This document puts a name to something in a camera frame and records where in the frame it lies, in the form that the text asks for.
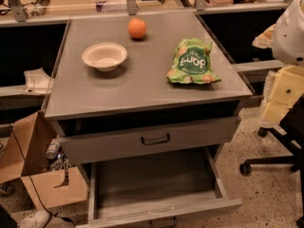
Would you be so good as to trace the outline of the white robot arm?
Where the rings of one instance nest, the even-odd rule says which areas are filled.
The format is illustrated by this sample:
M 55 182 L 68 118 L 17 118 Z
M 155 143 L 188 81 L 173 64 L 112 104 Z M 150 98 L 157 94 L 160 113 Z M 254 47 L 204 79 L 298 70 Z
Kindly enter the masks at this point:
M 277 19 L 253 41 L 256 48 L 270 48 L 283 64 L 266 77 L 259 123 L 271 128 L 279 124 L 304 94 L 304 0 L 294 0 Z

